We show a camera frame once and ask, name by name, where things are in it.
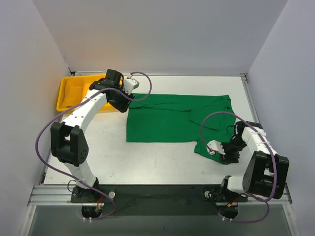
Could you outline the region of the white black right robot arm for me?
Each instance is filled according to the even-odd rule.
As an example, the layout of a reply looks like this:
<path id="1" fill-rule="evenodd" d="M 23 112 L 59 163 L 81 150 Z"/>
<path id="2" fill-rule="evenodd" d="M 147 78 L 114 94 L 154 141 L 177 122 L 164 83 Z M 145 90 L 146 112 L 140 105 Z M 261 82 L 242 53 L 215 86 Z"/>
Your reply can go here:
<path id="1" fill-rule="evenodd" d="M 242 176 L 226 176 L 218 188 L 219 197 L 225 201 L 238 194 L 260 195 L 280 199 L 284 192 L 289 160 L 279 155 L 266 139 L 259 123 L 238 121 L 229 142 L 219 145 L 220 161 L 224 164 L 238 162 L 244 148 L 249 151 L 249 164 Z"/>

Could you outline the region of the green t-shirt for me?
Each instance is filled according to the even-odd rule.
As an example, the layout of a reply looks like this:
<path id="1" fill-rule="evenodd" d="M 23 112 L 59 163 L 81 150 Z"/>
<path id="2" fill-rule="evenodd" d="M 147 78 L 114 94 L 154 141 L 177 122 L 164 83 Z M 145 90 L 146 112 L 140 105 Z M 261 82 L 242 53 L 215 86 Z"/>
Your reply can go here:
<path id="1" fill-rule="evenodd" d="M 134 143 L 196 142 L 194 153 L 211 156 L 202 140 L 229 142 L 236 118 L 228 95 L 175 95 L 136 93 L 126 121 L 126 140 Z"/>

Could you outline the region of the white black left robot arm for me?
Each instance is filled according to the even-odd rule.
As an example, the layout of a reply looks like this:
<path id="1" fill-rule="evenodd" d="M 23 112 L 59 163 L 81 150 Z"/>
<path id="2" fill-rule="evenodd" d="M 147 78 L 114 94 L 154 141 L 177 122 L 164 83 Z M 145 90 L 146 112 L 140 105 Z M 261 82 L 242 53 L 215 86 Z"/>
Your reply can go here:
<path id="1" fill-rule="evenodd" d="M 84 105 L 76 108 L 62 122 L 54 122 L 50 128 L 52 155 L 77 178 L 75 192 L 88 202 L 98 200 L 100 189 L 98 179 L 87 162 L 89 147 L 85 131 L 107 103 L 121 113 L 126 112 L 134 99 L 132 91 L 138 86 L 139 82 L 135 79 L 124 79 L 120 72 L 109 69 L 104 78 L 91 83 L 83 99 Z"/>

